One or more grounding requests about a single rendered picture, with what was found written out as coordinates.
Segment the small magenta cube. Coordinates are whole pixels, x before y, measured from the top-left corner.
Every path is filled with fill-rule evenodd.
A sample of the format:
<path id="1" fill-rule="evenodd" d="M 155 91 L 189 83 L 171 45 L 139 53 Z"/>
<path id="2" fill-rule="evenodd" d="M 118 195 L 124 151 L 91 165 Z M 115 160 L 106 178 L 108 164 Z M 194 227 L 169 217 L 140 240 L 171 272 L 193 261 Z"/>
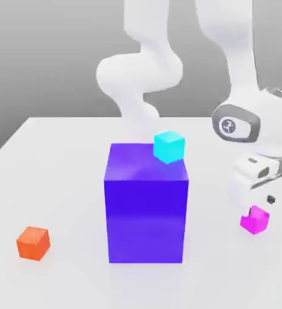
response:
<path id="1" fill-rule="evenodd" d="M 253 235 L 266 230 L 270 214 L 265 210 L 253 205 L 249 208 L 247 216 L 241 216 L 240 225 Z"/>

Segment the small cyan cube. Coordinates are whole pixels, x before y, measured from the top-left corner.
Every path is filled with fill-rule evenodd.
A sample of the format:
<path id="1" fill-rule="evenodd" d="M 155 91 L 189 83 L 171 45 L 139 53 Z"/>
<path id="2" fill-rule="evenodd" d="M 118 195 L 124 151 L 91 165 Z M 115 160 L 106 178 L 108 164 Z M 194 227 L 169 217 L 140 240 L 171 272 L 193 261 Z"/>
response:
<path id="1" fill-rule="evenodd" d="M 154 156 L 170 164 L 184 159 L 186 140 L 174 131 L 163 132 L 154 136 Z"/>

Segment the small orange cube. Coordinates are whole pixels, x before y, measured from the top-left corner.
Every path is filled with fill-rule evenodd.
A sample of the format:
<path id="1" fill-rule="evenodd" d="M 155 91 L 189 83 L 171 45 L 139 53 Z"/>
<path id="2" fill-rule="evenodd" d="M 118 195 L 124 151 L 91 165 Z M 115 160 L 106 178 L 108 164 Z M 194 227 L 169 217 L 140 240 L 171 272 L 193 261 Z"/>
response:
<path id="1" fill-rule="evenodd" d="M 28 226 L 16 240 L 21 258 L 40 261 L 50 248 L 51 242 L 47 229 Z"/>

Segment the large purple box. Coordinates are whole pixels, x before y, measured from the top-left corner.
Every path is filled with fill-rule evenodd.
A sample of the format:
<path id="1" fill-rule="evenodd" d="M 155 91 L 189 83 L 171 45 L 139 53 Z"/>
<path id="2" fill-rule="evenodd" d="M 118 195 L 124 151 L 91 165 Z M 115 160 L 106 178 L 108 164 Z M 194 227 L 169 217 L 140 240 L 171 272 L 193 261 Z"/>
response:
<path id="1" fill-rule="evenodd" d="M 110 263 L 181 263 L 189 178 L 152 144 L 112 143 L 104 176 Z"/>

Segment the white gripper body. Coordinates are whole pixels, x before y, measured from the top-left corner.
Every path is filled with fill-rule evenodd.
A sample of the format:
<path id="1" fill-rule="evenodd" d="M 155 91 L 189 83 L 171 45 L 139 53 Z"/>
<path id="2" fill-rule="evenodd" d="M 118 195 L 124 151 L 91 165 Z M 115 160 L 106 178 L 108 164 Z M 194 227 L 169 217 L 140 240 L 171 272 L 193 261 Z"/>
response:
<path id="1" fill-rule="evenodd" d="M 252 179 L 235 171 L 230 179 L 229 196 L 232 204 L 241 210 L 248 209 L 248 204 L 254 199 L 254 194 L 267 186 L 269 183 L 278 180 L 282 174 L 265 177 L 264 179 Z"/>

